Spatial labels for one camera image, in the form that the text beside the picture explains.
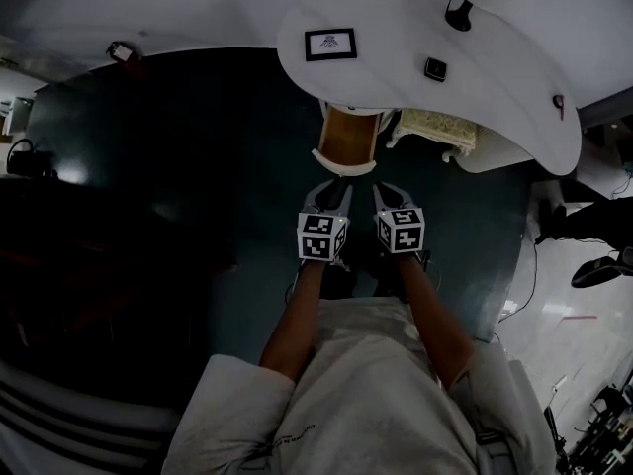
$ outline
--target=desk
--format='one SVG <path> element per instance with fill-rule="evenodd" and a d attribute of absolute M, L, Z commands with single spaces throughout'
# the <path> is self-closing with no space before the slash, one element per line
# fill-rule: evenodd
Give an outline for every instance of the desk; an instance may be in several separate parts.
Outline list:
<path fill-rule="evenodd" d="M 458 163 L 471 172 L 529 158 L 554 174 L 578 162 L 581 127 L 569 88 L 547 55 L 501 18 L 473 8 L 462 33 L 444 21 L 447 0 L 303 0 L 285 17 L 278 54 L 306 92 L 355 108 L 411 108 L 458 116 L 490 130 Z M 358 57 L 306 62 L 304 33 L 353 28 Z M 443 83 L 423 75 L 448 64 Z M 565 119 L 552 103 L 565 96 Z"/>

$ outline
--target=person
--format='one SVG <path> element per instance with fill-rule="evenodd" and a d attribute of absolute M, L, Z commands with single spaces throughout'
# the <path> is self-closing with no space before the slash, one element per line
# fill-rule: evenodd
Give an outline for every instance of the person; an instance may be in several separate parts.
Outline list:
<path fill-rule="evenodd" d="M 554 473 L 520 364 L 474 344 L 414 253 L 384 258 L 408 304 L 324 300 L 341 262 L 306 261 L 259 366 L 211 357 L 163 475 Z"/>

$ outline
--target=white cloth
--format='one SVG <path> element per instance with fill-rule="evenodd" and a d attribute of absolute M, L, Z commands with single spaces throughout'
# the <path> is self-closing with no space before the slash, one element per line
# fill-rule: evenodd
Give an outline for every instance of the white cloth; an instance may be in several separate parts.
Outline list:
<path fill-rule="evenodd" d="M 437 383 L 408 306 L 323 301 L 319 322 L 316 355 L 297 386 L 213 356 L 162 473 L 477 473 L 475 433 Z M 553 473 L 542 412 L 500 345 L 478 348 L 460 382 L 483 422 L 510 437 L 519 474 Z"/>

